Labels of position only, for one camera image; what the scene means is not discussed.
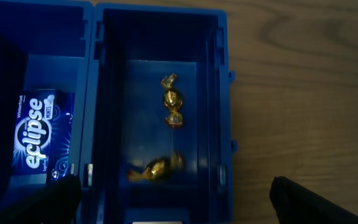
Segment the eclipse mints pack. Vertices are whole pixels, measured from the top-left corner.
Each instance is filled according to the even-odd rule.
[[[74,94],[25,91],[18,97],[11,187],[45,184],[70,172]]]

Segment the blue box wall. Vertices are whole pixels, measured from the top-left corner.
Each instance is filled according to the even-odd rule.
[[[56,88],[76,95],[70,162],[83,183],[77,223],[232,219],[234,73],[223,11],[0,2],[0,65],[0,80],[8,80],[0,82],[0,101],[11,108],[0,111],[8,114],[0,181],[9,180],[17,95]],[[163,122],[168,112],[161,101],[160,81],[171,73],[184,97],[185,126],[175,130]],[[126,181],[129,165],[144,167],[172,150],[183,154],[183,172],[160,185]],[[94,164],[91,187],[87,164]]]

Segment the gold candy wrapper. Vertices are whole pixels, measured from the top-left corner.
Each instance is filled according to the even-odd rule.
[[[139,173],[135,170],[129,170],[127,172],[127,179],[131,182],[139,180],[164,180],[167,179],[175,169],[183,168],[184,162],[182,156],[176,152],[169,157],[161,157],[154,159],[147,164],[143,173]]]
[[[178,112],[183,104],[181,93],[174,89],[173,82],[177,76],[173,73],[170,76],[164,77],[161,81],[161,85],[165,88],[163,95],[164,105],[171,112],[165,118],[165,122],[171,128],[180,128],[183,126],[183,116]]]

